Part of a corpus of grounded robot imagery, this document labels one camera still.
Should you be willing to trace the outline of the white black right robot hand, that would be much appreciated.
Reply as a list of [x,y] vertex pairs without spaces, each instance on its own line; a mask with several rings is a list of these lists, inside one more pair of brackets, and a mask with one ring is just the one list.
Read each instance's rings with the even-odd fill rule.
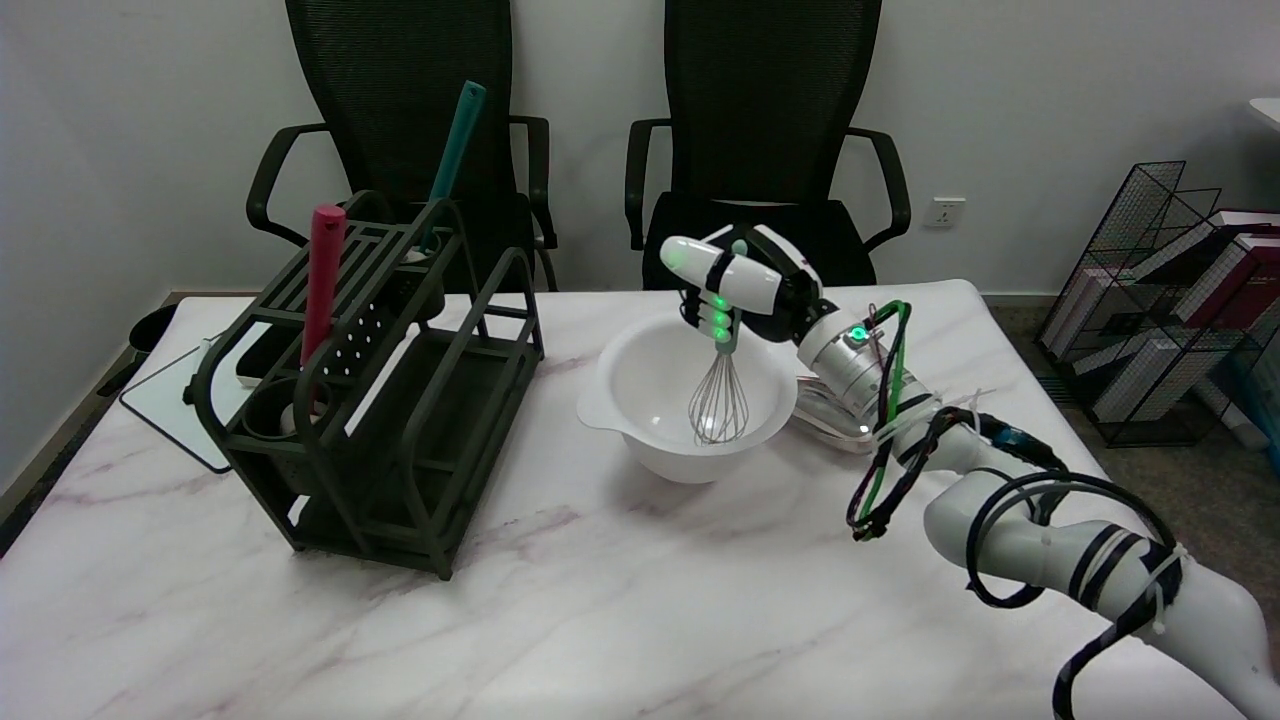
[[682,320],[718,345],[742,325],[772,343],[799,343],[832,305],[817,269],[772,228],[727,225],[705,238],[671,236],[662,265],[685,282]]

